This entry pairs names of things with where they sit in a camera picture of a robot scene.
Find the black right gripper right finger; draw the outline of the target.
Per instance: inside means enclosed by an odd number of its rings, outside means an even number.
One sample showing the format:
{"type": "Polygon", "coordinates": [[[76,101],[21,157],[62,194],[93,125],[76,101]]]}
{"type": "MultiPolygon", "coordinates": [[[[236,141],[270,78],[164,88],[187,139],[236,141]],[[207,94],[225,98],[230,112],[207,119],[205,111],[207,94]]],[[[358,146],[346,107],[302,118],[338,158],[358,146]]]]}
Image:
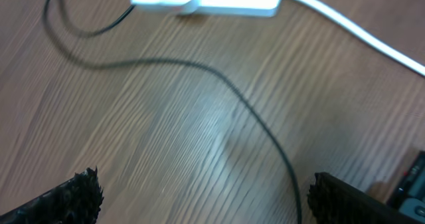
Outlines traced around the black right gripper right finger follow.
{"type": "Polygon", "coordinates": [[[327,172],[315,174],[307,203],[320,224],[420,224],[327,172]]]}

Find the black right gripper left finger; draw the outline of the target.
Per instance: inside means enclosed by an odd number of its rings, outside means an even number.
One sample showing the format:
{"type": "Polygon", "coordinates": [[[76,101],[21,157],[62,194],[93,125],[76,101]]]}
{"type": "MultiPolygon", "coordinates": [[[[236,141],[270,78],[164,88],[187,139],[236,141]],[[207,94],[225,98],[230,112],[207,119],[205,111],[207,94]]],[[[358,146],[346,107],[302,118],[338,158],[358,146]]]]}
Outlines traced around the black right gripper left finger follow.
{"type": "Polygon", "coordinates": [[[104,200],[98,170],[68,181],[1,215],[1,224],[95,224],[104,200]]]}

